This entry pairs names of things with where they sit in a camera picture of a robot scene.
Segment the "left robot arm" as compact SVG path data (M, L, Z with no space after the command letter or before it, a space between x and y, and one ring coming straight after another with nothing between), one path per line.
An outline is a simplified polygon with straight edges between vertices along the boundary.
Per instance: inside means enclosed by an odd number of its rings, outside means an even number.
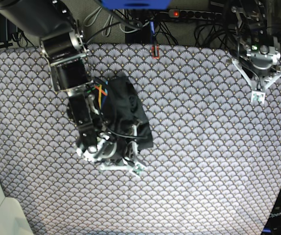
M229 0L222 13L224 30L234 45L231 63L251 88L251 102L263 104L267 90L281 77L281 45L268 31L263 0Z

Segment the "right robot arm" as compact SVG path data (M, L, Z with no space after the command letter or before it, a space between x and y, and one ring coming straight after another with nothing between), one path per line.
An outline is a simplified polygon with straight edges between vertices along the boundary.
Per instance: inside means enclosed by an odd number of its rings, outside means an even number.
M151 144L151 134L137 92L126 77L105 82L89 76L89 50L68 7L60 0L0 0L0 14L39 38L52 87L68 96L67 113L79 133L77 155L101 171L145 171L139 153Z

